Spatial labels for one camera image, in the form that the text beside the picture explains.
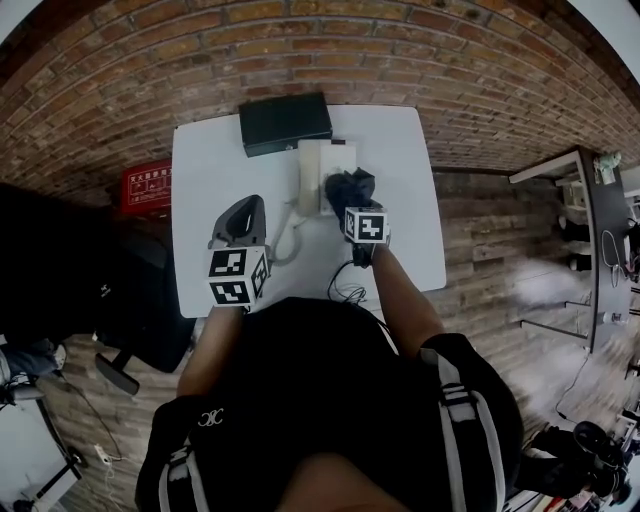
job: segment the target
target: white telephone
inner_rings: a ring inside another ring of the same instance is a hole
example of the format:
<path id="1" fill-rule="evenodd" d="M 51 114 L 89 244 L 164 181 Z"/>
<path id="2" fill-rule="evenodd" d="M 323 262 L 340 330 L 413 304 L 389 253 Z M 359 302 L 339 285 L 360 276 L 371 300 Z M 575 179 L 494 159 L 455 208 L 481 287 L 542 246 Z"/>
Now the white telephone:
<path id="1" fill-rule="evenodd" d="M 333 215 L 324 194 L 324 183 L 332 174 L 354 172 L 356 144 L 345 140 L 301 140 L 298 142 L 300 193 L 297 213 L 301 217 Z"/>
<path id="2" fill-rule="evenodd" d="M 356 144 L 345 140 L 301 140 L 298 142 L 300 163 L 300 192 L 296 202 L 289 203 L 271 245 L 270 260 L 276 267 L 291 263 L 302 248 L 300 226 L 318 215 L 333 215 L 333 209 L 324 193 L 327 177 L 343 171 L 355 172 Z M 278 244 L 287 229 L 293 239 L 289 253 L 278 255 Z"/>

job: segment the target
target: hand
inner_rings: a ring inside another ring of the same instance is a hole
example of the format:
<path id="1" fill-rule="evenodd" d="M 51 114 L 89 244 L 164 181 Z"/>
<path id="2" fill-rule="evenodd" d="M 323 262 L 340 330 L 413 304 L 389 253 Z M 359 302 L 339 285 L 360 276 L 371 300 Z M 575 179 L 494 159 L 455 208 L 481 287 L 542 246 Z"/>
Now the hand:
<path id="1" fill-rule="evenodd" d="M 371 199 L 375 188 L 375 177 L 359 167 L 353 174 L 344 172 L 327 178 L 325 194 L 338 217 L 340 230 L 343 233 L 345 208 L 380 208 L 382 206 Z M 353 264 L 362 268 L 371 265 L 376 244 L 354 243 L 348 238 L 347 240 L 353 246 Z"/>

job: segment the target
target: red sign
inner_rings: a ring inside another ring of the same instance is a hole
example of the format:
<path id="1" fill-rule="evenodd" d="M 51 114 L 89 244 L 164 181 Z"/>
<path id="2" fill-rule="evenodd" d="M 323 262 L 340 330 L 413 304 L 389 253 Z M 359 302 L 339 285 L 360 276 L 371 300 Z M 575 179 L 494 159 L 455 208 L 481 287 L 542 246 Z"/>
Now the red sign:
<path id="1" fill-rule="evenodd" d="M 122 213 L 149 213 L 171 206 L 171 159 L 122 173 Z"/>

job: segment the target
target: chair leg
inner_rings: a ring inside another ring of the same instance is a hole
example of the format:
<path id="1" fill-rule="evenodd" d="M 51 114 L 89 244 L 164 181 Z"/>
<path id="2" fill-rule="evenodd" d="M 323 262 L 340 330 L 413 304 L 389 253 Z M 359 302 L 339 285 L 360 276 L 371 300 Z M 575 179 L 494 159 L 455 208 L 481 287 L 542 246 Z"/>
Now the chair leg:
<path id="1" fill-rule="evenodd" d="M 135 395 L 140 389 L 140 383 L 124 372 L 124 367 L 131 359 L 131 352 L 121 350 L 113 362 L 102 354 L 96 354 L 96 369 L 105 379 L 125 393 Z"/>

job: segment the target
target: chair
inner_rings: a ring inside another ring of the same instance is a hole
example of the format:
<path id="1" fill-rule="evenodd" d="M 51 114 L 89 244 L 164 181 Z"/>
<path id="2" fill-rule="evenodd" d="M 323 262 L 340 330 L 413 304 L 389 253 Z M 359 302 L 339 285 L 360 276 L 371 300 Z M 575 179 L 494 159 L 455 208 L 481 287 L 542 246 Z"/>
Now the chair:
<path id="1" fill-rule="evenodd" d="M 124 371 L 131 357 L 173 372 L 191 343 L 195 320 L 180 314 L 170 244 L 129 233 L 120 240 L 115 260 L 100 289 L 96 336 L 120 352 L 113 361 L 97 354 L 95 362 L 107 380 L 135 395 L 140 384 Z"/>

